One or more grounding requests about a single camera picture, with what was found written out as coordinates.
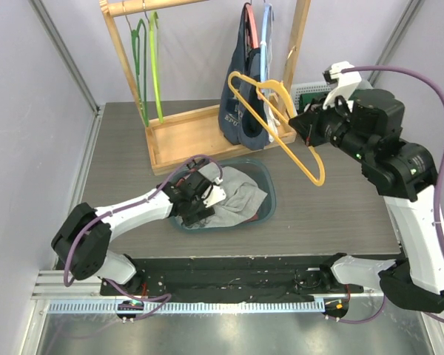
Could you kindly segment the white plastic basket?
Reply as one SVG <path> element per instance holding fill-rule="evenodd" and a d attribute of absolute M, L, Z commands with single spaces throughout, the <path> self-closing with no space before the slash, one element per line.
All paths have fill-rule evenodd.
<path fill-rule="evenodd" d="M 303 84 L 293 84 L 291 88 L 291 97 L 293 104 L 298 112 L 302 111 L 299 109 L 299 97 L 302 93 L 308 92 L 330 92 L 331 87 L 323 81 L 308 82 Z"/>

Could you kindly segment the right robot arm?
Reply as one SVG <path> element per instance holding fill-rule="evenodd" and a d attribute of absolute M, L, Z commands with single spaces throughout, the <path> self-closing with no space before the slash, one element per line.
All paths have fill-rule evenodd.
<path fill-rule="evenodd" d="M 380 289 L 394 305 L 411 311 L 444 311 L 444 256 L 434 223 L 437 170 L 431 153 L 403 140 L 405 106 L 384 89 L 365 89 L 351 102 L 313 100 L 289 125 L 309 147 L 330 143 L 361 165 L 387 208 L 403 257 L 369 260 L 338 254 L 320 272 L 323 289 L 345 284 Z"/>

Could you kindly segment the light blue hanger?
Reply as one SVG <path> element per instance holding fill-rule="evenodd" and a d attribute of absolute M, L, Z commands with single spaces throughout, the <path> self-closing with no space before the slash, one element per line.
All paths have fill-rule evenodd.
<path fill-rule="evenodd" d="M 272 5 L 265 3 L 263 11 L 263 20 L 260 33 L 260 82 L 270 79 L 270 68 L 272 63 L 272 28 L 274 22 L 274 13 Z"/>

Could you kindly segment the lime green hanger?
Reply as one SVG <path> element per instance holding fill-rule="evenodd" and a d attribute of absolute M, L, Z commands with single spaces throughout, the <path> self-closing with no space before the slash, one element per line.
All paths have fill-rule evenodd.
<path fill-rule="evenodd" d="M 164 113 L 161 103 L 161 85 L 158 68 L 158 14 L 156 11 L 153 11 L 147 18 L 147 30 L 144 40 L 144 104 L 147 104 L 147 64 L 150 64 L 155 95 L 155 108 L 158 121 L 163 123 Z"/>

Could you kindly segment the yellow wooden hanger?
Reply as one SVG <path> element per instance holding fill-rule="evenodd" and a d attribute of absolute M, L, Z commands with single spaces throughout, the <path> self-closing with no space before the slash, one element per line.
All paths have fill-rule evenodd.
<path fill-rule="evenodd" d="M 247 83 L 251 88 L 255 89 L 256 98 L 263 102 L 263 114 L 266 117 L 266 121 L 262 119 L 261 115 L 255 110 L 252 104 L 250 104 L 242 95 L 239 89 L 236 89 L 232 84 L 232 81 L 238 78 L 242 83 Z M 269 79 L 265 82 L 260 82 L 249 77 L 248 75 L 241 74 L 238 71 L 232 71 L 227 79 L 227 84 L 231 92 L 243 105 L 243 107 L 252 115 L 252 117 L 268 132 L 270 138 L 273 139 L 284 152 L 292 159 L 292 161 L 299 167 L 299 169 L 307 176 L 308 179 L 315 186 L 322 186 L 325 183 L 326 173 L 323 165 L 323 161 L 314 148 L 309 148 L 313 158 L 317 163 L 319 169 L 319 177 L 315 177 L 305 165 L 297 158 L 297 156 L 291 151 L 291 149 L 282 141 L 278 134 L 278 128 L 281 124 L 288 125 L 289 119 L 295 116 L 295 107 L 292 99 L 284 87 L 282 82 Z"/>

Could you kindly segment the grey plastic basin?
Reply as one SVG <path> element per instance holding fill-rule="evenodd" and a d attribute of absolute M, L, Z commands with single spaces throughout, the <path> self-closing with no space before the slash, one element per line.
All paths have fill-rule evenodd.
<path fill-rule="evenodd" d="M 180 217 L 171 217 L 169 219 L 170 223 L 175 228 L 192 234 L 203 231 L 230 230 L 241 226 L 248 226 L 249 224 L 256 225 L 263 223 L 274 214 L 277 205 L 275 188 L 268 169 L 260 160 L 252 158 L 233 158 L 222 160 L 221 166 L 231 166 L 238 170 L 241 170 L 242 172 L 250 176 L 250 178 L 255 180 L 259 188 L 264 190 L 268 194 L 261 207 L 259 208 L 258 213 L 252 219 L 233 227 L 207 229 L 189 229 L 189 227 L 186 227 L 182 224 L 182 219 Z"/>

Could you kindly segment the navy tank top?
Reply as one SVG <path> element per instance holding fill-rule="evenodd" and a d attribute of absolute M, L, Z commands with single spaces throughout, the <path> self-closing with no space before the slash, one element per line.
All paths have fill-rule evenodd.
<path fill-rule="evenodd" d="M 249 52 L 246 51 L 242 11 L 237 43 L 227 72 L 230 74 L 232 71 L 238 71 L 257 81 L 260 79 L 260 50 L 256 48 Z M 242 83 L 238 78 L 235 78 L 232 84 L 253 105 L 262 119 L 266 120 L 263 114 L 263 102 L 256 98 L 255 89 L 251 88 L 247 83 Z M 221 95 L 218 124 L 223 136 L 232 145 L 240 144 L 252 151 L 256 151 L 263 149 L 269 143 L 268 132 L 243 107 L 231 92 L 227 83 L 224 84 Z"/>

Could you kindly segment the dark green hanger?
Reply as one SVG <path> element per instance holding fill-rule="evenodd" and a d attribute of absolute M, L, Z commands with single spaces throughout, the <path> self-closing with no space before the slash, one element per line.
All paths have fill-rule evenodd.
<path fill-rule="evenodd" d="M 141 118 L 144 126 L 149 126 L 147 107 L 147 26 L 141 18 L 135 28 L 130 24 L 130 20 L 125 16 L 131 35 L 132 57 L 135 69 L 135 80 L 138 94 L 138 108 L 141 111 Z"/>

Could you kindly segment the grey tank top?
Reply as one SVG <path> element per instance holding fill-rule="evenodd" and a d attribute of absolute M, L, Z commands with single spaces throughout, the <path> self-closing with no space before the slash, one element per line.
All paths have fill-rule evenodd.
<path fill-rule="evenodd" d="M 233 227 L 252 219 L 267 193 L 247 174 L 231 166 L 223 167 L 222 189 L 226 198 L 213 206 L 214 214 L 189 229 Z"/>

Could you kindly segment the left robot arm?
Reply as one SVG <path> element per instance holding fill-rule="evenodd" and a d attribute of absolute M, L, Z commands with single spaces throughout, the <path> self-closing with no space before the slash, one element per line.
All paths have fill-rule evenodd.
<path fill-rule="evenodd" d="M 117 237 L 147 223 L 179 216 L 194 223 L 214 212 L 215 198 L 225 198 L 221 177 L 198 170 L 172 183 L 166 179 L 146 194 L 116 205 L 93 208 L 80 203 L 70 212 L 51 242 L 64 263 L 64 284 L 100 277 L 125 294 L 138 294 L 145 274 L 126 254 L 110 251 Z"/>

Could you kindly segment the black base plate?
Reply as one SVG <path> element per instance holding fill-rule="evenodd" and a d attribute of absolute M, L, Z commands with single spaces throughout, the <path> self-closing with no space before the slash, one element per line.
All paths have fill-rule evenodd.
<path fill-rule="evenodd" d="M 360 281 L 337 281 L 329 266 L 340 258 L 317 256 L 235 256 L 140 258 L 133 261 L 135 282 L 113 287 L 107 277 L 101 294 L 156 297 L 171 302 L 282 303 L 310 302 L 316 294 L 362 294 L 370 288 Z"/>

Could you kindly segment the pink hanger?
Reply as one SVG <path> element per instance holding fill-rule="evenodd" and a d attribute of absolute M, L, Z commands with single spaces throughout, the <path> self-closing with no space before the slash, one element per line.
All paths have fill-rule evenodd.
<path fill-rule="evenodd" d="M 242 10 L 244 44 L 246 51 L 259 48 L 258 30 L 255 14 L 250 3 L 245 3 Z"/>

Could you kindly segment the green folded cloth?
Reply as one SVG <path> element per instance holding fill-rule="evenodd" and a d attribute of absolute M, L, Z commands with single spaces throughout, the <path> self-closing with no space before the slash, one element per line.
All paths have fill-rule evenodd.
<path fill-rule="evenodd" d="M 299 109 L 304 110 L 305 107 L 313 101 L 319 101 L 327 95 L 327 92 L 308 92 L 302 93 L 299 97 Z"/>

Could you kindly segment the wooden clothes rack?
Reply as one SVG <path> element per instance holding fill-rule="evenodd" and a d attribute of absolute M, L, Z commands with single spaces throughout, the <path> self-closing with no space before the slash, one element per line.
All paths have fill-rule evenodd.
<path fill-rule="evenodd" d="M 190 1 L 100 1 L 100 8 L 107 29 L 112 39 L 115 51 L 127 78 L 135 104 L 138 108 L 138 94 L 135 76 L 130 69 L 129 60 L 115 23 L 115 18 L 130 14 L 145 13 L 168 7 L 178 7 L 190 4 Z M 300 52 L 306 20 L 309 13 L 310 1 L 297 1 L 293 15 L 292 29 L 289 37 L 290 52 L 286 59 L 283 80 L 281 81 L 287 92 L 292 87 L 292 80 Z M 155 175 L 170 172 L 184 159 L 197 153 L 211 155 L 214 158 L 226 159 L 251 152 L 241 145 L 232 145 L 223 137 L 216 122 L 219 106 L 208 106 L 165 117 L 164 122 L 158 119 L 149 121 L 145 129 L 149 158 Z M 288 146 L 295 141 L 295 131 L 285 124 L 281 124 L 278 132 L 282 141 Z M 267 147 L 279 146 L 276 142 Z"/>

